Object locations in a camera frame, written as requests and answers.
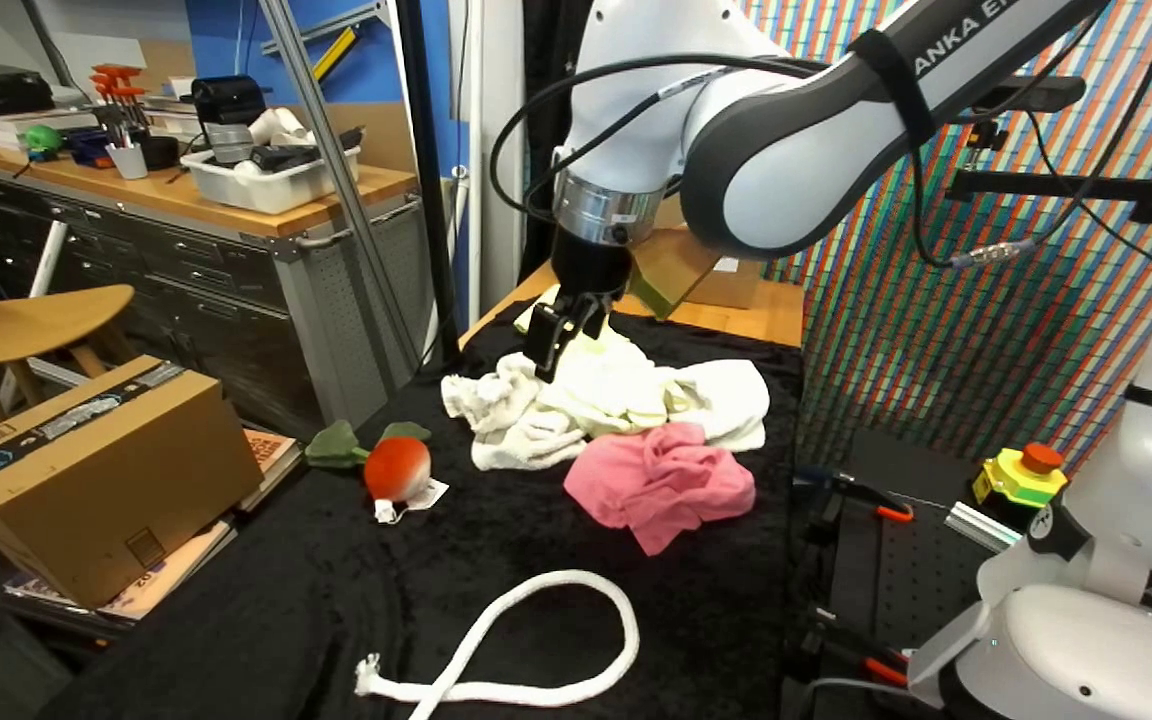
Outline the aluminium bar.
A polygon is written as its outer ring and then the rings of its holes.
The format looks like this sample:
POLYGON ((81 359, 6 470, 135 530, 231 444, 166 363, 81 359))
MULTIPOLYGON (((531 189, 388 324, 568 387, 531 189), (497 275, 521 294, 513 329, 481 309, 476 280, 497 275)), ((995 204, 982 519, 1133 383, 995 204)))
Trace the aluminium bar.
POLYGON ((1002 553, 1015 546, 1020 541, 1021 533, 1000 521, 992 520, 983 511, 975 510, 972 506, 964 502, 956 502, 948 511, 945 525, 955 530, 956 533, 979 544, 982 548, 991 553, 1002 553))

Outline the red radish plush toy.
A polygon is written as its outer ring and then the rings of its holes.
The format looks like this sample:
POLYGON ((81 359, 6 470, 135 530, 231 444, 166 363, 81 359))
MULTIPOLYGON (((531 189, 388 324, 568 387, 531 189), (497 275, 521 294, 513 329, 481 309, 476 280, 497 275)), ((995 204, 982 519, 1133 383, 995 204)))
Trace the red radish plush toy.
POLYGON ((431 437, 420 424, 397 420, 384 429, 374 446, 365 448, 348 420, 335 420, 316 433, 303 456, 312 468, 356 471, 372 501, 376 523, 394 525, 407 511, 431 509, 449 488, 433 477, 433 456, 426 445, 431 437))

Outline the colourful patterned backdrop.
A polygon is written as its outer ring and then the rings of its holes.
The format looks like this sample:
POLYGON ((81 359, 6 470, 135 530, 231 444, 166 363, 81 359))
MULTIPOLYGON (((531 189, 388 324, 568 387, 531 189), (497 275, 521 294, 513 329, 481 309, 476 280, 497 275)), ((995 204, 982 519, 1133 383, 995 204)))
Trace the colourful patterned backdrop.
POLYGON ((1079 468, 1111 429, 1152 332, 1152 225, 1130 219, 1129 200, 1087 199, 1062 218, 1061 199, 950 195, 963 170, 1152 177, 1152 0, 1111 0, 1087 36, 1066 35, 1026 69, 1062 46, 1059 71, 1087 83, 1082 100, 1001 115, 995 151, 970 147, 963 126, 923 150, 935 259, 1041 240, 1034 252, 965 272, 925 265, 900 161, 827 241, 765 270, 805 293, 801 458, 836 462, 856 430, 877 429, 967 458, 1043 442, 1079 468))

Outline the grey workbench with wooden top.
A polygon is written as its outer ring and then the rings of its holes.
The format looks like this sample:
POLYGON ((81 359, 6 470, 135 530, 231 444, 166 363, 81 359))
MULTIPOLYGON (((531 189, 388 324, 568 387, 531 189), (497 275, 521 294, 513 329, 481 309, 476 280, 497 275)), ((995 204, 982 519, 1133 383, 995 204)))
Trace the grey workbench with wooden top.
POLYGON ((65 223, 51 291, 131 285, 132 344, 218 378, 256 427, 358 425, 411 381, 433 288, 414 174, 364 164, 357 187, 362 238, 334 195, 266 215, 207 200, 192 174, 128 181, 0 149, 0 295, 31 291, 65 223))

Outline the white plastic bin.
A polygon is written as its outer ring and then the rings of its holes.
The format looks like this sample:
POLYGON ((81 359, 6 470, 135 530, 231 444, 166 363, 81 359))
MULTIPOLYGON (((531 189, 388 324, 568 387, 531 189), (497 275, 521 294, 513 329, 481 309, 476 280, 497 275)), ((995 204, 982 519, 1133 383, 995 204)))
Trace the white plastic bin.
POLYGON ((264 215, 338 192, 319 147, 312 145, 256 147, 250 159, 233 167, 223 167, 212 151, 192 152, 180 158, 180 165, 206 200, 264 215))

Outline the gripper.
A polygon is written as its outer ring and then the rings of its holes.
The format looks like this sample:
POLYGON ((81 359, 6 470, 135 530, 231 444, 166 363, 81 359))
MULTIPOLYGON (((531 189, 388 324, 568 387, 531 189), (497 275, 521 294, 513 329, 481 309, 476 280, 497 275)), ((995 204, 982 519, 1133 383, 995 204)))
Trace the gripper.
POLYGON ((556 274, 558 296, 531 306, 524 346, 541 382, 554 381, 558 361, 577 333, 602 338, 614 302, 626 296, 634 258, 627 247, 602 245, 559 228, 550 266, 556 274))

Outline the small cardboard box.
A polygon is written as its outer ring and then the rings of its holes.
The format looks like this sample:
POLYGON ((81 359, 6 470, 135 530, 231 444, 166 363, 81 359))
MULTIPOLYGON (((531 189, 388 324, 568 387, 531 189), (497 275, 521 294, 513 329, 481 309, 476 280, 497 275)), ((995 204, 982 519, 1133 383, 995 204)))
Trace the small cardboard box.
POLYGON ((704 247, 687 227, 676 196, 662 200, 653 232, 631 243, 630 252, 634 270, 627 293, 659 319, 676 314, 684 304, 755 306, 763 264, 704 247))

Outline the large cardboard box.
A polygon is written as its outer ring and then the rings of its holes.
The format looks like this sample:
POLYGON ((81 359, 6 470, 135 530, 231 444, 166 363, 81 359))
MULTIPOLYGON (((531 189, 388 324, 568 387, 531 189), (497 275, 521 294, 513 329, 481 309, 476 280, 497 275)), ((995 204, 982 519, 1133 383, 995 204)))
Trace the large cardboard box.
POLYGON ((262 483, 220 382, 151 356, 0 423, 0 551, 97 609, 262 483))

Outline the orange handled clamp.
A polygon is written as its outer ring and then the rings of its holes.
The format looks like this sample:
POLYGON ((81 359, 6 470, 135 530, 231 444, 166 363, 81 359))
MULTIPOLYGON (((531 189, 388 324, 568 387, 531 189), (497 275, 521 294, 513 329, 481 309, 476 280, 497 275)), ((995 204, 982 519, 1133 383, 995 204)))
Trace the orange handled clamp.
POLYGON ((901 524, 914 521, 914 507, 909 503, 893 497, 884 488, 869 486, 867 483, 861 482, 846 471, 819 467, 799 468, 795 471, 795 480, 801 480, 814 488, 812 503, 810 503, 813 515, 823 515, 833 501, 844 501, 850 498, 850 500, 873 507, 878 518, 901 524))
POLYGON ((909 659, 872 635, 846 623, 835 612, 810 606, 806 612, 810 635, 820 642, 823 655, 846 662, 851 669, 864 670, 869 679, 886 685, 908 687, 909 659))

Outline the black table cloth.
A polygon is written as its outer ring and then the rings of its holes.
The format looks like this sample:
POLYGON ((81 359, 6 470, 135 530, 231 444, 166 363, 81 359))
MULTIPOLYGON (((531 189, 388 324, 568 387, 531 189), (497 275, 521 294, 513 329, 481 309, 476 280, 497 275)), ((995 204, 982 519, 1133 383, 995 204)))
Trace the black table cloth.
POLYGON ((372 442, 393 420, 429 429, 433 475, 448 484, 433 509, 381 526, 351 473, 308 471, 37 719, 403 720, 410 707, 356 696, 365 655, 378 653, 384 679, 433 682, 488 602, 582 569, 634 602, 643 644, 626 679, 566 708, 444 703, 433 720, 776 720, 799 351, 641 316, 611 324, 660 365, 735 357, 759 370, 767 438, 738 455, 753 510, 647 556, 631 530, 567 495, 567 464, 477 470, 471 430, 420 376, 358 434, 372 442))

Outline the wooden stool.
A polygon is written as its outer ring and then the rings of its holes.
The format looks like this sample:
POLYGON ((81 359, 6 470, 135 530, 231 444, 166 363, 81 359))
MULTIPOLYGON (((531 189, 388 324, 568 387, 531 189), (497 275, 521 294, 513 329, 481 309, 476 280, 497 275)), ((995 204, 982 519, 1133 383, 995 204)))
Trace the wooden stool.
MULTIPOLYGON (((132 297, 132 286, 109 285, 32 300, 0 301, 0 367, 17 381, 28 406, 45 400, 41 382, 29 367, 32 357, 68 351, 88 378, 108 370, 99 355, 100 348, 108 351, 115 364, 137 357, 118 320, 131 305, 132 297)), ((0 420, 8 416, 0 400, 0 420)))

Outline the black label printer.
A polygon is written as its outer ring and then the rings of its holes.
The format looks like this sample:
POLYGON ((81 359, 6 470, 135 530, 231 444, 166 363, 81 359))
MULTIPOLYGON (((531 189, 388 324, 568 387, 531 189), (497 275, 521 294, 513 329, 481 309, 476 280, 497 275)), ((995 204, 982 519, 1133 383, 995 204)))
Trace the black label printer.
POLYGON ((250 160, 255 146, 250 127, 268 109, 259 83, 247 74, 200 77, 189 92, 212 159, 221 167, 250 160))

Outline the white cup with pens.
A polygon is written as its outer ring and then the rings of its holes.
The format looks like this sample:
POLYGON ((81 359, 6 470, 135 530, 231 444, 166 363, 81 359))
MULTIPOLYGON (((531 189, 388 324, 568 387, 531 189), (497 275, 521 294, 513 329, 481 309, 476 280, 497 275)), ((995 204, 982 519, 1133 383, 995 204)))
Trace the white cup with pens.
POLYGON ((113 162, 119 176, 124 181, 141 181, 147 179, 147 160, 145 146, 137 141, 122 141, 106 143, 111 162, 113 162))

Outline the white shirt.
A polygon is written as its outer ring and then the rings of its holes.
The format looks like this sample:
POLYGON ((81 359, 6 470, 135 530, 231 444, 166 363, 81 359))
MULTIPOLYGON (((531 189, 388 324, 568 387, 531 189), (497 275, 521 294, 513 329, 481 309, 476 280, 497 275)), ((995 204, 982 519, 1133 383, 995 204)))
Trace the white shirt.
POLYGON ((440 392, 445 414, 467 420, 482 471, 548 469, 579 456, 590 439, 669 423, 698 425, 708 446, 755 450, 765 444, 771 407, 751 361, 662 366, 611 329, 598 340, 576 338, 550 381, 516 353, 479 378, 444 377, 440 392))

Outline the stack of books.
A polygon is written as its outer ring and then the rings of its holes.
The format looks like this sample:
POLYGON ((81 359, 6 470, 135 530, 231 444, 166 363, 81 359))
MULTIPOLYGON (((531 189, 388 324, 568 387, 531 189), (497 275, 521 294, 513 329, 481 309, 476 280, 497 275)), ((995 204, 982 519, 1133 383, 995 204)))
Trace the stack of books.
POLYGON ((96 122, 91 111, 82 109, 46 109, 0 115, 0 149, 26 151, 23 132, 31 126, 50 126, 65 138, 67 132, 97 128, 99 123, 96 122))

